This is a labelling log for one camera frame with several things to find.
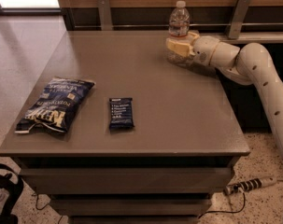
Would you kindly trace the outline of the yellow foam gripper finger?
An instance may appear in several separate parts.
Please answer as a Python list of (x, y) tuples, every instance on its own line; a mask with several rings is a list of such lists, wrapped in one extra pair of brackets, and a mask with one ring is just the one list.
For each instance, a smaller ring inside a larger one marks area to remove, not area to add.
[(195, 32), (188, 32), (188, 41), (189, 44), (192, 46), (196, 40), (200, 37), (200, 35), (198, 33)]
[(188, 59), (195, 56), (193, 40), (188, 39), (166, 39), (167, 55), (171, 60)]

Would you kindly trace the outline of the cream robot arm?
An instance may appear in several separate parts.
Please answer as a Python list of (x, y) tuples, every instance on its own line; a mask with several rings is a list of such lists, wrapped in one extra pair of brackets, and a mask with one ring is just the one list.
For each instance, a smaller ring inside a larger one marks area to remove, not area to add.
[(238, 84), (254, 85), (283, 160), (283, 82), (263, 45), (249, 43), (239, 48), (189, 32), (183, 38), (167, 38), (166, 47), (184, 61), (214, 67)]

